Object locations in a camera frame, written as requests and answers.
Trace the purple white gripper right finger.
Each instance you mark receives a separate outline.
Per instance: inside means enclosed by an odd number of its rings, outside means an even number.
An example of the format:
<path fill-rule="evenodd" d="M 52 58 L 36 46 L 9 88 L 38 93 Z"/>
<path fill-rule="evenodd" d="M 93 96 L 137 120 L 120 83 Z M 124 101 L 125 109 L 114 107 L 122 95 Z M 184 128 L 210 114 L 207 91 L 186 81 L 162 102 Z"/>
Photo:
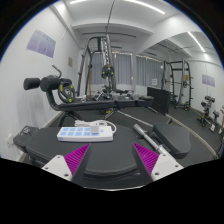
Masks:
<path fill-rule="evenodd" d="M 159 180 L 182 169 L 168 152 L 157 154 L 137 143 L 133 144 L 133 155 L 140 173 L 150 181 Z"/>

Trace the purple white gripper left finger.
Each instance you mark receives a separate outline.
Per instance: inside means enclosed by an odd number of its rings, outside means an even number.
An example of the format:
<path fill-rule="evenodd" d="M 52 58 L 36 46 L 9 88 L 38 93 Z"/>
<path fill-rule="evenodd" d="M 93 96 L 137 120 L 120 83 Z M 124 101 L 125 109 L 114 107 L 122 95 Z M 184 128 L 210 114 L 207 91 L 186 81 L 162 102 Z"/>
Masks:
<path fill-rule="evenodd" d="M 86 144 L 66 156 L 56 155 L 42 169 L 68 181 L 81 181 L 88 163 L 91 145 Z"/>

